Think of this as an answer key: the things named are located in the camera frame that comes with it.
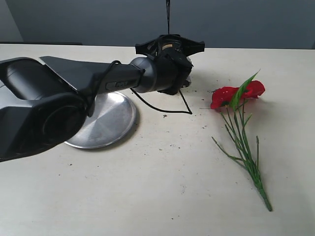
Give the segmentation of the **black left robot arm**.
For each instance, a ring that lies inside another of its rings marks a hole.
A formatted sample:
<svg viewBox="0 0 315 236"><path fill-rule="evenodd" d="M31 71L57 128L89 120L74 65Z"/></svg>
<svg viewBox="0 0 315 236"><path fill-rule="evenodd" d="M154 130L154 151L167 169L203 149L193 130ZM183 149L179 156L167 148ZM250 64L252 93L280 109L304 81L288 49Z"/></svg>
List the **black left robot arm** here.
<svg viewBox="0 0 315 236"><path fill-rule="evenodd" d="M43 56L0 63L0 159L33 156L72 138L101 93L132 89L175 95L192 70L189 56L204 42L164 34L136 44L128 64Z"/></svg>

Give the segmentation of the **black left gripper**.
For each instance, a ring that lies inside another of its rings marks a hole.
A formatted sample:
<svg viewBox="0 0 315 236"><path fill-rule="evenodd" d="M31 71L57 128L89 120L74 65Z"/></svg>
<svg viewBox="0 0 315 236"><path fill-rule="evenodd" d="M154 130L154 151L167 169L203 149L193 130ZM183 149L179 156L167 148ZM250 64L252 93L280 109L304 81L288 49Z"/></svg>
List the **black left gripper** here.
<svg viewBox="0 0 315 236"><path fill-rule="evenodd" d="M148 57L157 57L166 49L173 49L188 57L204 52L205 43L181 37L179 34L163 34L146 43L135 45L136 54Z"/></svg>

